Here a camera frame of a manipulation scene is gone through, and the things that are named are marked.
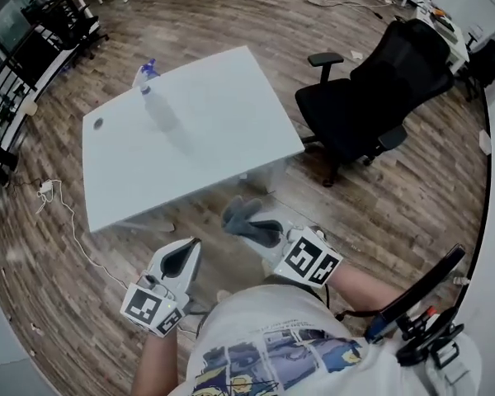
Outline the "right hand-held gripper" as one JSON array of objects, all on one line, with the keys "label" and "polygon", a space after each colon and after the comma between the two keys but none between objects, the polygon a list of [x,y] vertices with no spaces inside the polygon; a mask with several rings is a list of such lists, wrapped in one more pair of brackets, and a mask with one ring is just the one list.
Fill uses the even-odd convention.
[{"label": "right hand-held gripper", "polygon": [[299,228],[279,219],[280,237],[274,247],[265,247],[241,237],[273,273],[302,285],[322,288],[342,262],[342,256],[326,241],[324,234],[310,227]]}]

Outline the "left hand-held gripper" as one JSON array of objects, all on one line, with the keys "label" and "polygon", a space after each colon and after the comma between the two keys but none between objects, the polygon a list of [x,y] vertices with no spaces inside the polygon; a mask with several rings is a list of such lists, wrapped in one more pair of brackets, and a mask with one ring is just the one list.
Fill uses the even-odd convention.
[{"label": "left hand-held gripper", "polygon": [[201,241],[184,238],[158,249],[148,273],[130,283],[120,313],[132,323],[165,337],[186,316],[188,290],[200,266]]}]

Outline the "grey cloth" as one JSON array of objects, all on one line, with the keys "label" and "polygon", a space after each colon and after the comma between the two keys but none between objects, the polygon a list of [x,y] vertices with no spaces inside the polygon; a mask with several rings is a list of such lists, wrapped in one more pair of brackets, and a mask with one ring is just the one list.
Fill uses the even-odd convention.
[{"label": "grey cloth", "polygon": [[241,196],[235,196],[222,214],[223,231],[251,240],[264,248],[277,247],[284,232],[283,226],[276,219],[254,219],[261,209],[261,200],[244,200]]}]

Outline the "spray bottle with blue nozzle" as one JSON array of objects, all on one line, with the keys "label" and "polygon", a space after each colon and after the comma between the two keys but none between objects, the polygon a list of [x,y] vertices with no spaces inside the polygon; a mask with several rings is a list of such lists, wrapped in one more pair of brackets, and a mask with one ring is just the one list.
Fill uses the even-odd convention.
[{"label": "spray bottle with blue nozzle", "polygon": [[154,91],[150,82],[159,78],[160,74],[155,69],[155,59],[150,59],[141,65],[135,74],[132,87],[137,87],[144,99],[144,107],[149,117],[163,133],[169,133],[180,126],[174,110],[162,94]]}]

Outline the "person's left forearm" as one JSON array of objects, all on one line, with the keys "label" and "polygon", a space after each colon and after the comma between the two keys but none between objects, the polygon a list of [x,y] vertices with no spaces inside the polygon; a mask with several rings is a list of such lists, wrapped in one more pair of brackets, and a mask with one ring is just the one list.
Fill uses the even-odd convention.
[{"label": "person's left forearm", "polygon": [[134,375],[130,396],[168,396],[178,386],[177,330],[165,337],[150,333]]}]

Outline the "person's right forearm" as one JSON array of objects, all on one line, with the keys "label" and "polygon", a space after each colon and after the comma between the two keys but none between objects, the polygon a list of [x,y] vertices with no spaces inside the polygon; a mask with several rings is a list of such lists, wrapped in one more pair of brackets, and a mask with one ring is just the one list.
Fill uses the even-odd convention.
[{"label": "person's right forearm", "polygon": [[403,291],[378,278],[341,261],[325,284],[337,292],[351,309],[342,315],[360,317],[363,313],[374,314],[399,298]]}]

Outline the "white printed t-shirt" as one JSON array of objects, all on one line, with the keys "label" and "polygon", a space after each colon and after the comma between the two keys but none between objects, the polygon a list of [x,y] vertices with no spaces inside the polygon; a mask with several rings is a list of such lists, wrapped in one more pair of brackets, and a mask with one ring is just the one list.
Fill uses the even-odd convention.
[{"label": "white printed t-shirt", "polygon": [[448,366],[403,367],[399,341],[370,344],[306,291],[259,285],[210,311],[170,396],[478,396],[479,352],[464,334],[455,341]]}]

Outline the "large white table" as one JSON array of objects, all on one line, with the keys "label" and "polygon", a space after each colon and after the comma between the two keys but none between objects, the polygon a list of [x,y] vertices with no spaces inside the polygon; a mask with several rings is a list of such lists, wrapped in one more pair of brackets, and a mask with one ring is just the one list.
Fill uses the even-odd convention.
[{"label": "large white table", "polygon": [[91,232],[258,169],[266,189],[304,146],[246,46],[153,78],[171,110],[155,120],[137,88],[82,120],[82,171]]}]

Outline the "black office chair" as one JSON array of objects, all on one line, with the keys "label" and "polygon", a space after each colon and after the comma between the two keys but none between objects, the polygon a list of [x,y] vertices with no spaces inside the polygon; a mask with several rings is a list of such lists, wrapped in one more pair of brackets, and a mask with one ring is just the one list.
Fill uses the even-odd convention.
[{"label": "black office chair", "polygon": [[480,50],[470,55],[466,64],[464,83],[466,101],[479,97],[479,92],[495,80],[495,40],[489,40]]},{"label": "black office chair", "polygon": [[295,93],[301,115],[312,134],[303,144],[320,143],[330,173],[323,186],[334,184],[340,166],[363,159],[369,166],[382,153],[408,137],[405,118],[416,108],[449,91],[454,76],[447,65],[450,47],[424,21],[392,21],[372,53],[349,78],[332,80],[334,52],[312,54],[320,68],[318,83]]},{"label": "black office chair", "polygon": [[92,47],[108,41],[101,32],[98,16],[86,14],[88,5],[79,8],[73,0],[32,1],[21,9],[22,15],[35,30],[60,50],[72,50],[78,56],[94,59]]}]

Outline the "black stair railing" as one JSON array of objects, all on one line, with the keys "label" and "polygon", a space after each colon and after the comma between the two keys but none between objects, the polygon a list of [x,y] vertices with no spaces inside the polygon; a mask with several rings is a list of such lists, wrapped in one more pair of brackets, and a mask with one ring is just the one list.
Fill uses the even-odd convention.
[{"label": "black stair railing", "polygon": [[78,52],[42,25],[30,27],[11,47],[0,40],[0,145],[7,148],[55,76]]}]

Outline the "cluttered white desk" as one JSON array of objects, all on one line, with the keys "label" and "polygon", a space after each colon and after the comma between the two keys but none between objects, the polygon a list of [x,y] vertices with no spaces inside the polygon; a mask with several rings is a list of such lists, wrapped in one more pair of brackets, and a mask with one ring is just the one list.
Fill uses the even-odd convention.
[{"label": "cluttered white desk", "polygon": [[469,53],[461,29],[447,16],[441,16],[439,9],[423,0],[417,1],[413,17],[428,24],[445,40],[450,48],[447,65],[450,71],[456,74],[469,61]]}]

